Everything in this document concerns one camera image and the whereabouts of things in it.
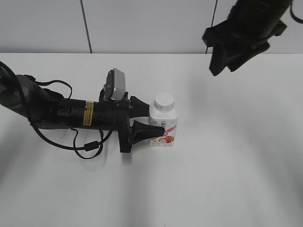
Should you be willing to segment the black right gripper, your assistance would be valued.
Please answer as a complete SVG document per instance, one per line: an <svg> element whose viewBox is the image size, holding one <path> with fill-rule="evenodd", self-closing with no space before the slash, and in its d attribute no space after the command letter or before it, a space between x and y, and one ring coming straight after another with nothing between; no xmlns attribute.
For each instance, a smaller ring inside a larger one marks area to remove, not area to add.
<svg viewBox="0 0 303 227"><path fill-rule="evenodd" d="M281 36L287 25L281 20L291 0L238 0L227 19L205 30L202 40L213 47L209 70L218 76L228 65L236 71L253 57L267 51L268 40ZM232 49L248 49L229 62Z"/></svg>

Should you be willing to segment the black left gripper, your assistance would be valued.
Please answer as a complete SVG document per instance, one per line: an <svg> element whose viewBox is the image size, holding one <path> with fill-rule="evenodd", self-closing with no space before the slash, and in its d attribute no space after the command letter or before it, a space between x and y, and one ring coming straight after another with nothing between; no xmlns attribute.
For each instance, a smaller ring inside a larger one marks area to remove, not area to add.
<svg viewBox="0 0 303 227"><path fill-rule="evenodd" d="M118 132L121 153L130 153L132 145L143 140L161 137L164 128L141 123L134 120L130 127L129 117L148 117L150 105L135 96L128 99L126 92L120 101L104 99L105 93L99 95L99 102L94 104L93 126L101 132L101 141L104 143L113 132Z"/></svg>

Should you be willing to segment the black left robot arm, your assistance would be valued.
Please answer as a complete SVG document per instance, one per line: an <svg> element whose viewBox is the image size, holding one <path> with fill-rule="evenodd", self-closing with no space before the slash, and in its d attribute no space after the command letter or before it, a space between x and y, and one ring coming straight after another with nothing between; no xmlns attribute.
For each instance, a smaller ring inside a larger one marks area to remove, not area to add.
<svg viewBox="0 0 303 227"><path fill-rule="evenodd" d="M104 143L113 132L118 133L120 151L129 153L140 141L162 136L165 130L137 121L149 115L149 105L129 96L125 89L125 74L112 69L100 91L97 102L65 98L49 90L50 82L39 82L30 75L17 75L7 65L0 66L0 104L24 116L35 132L42 130L98 130L100 141L77 147L65 146L75 153L96 150L102 152Z"/></svg>

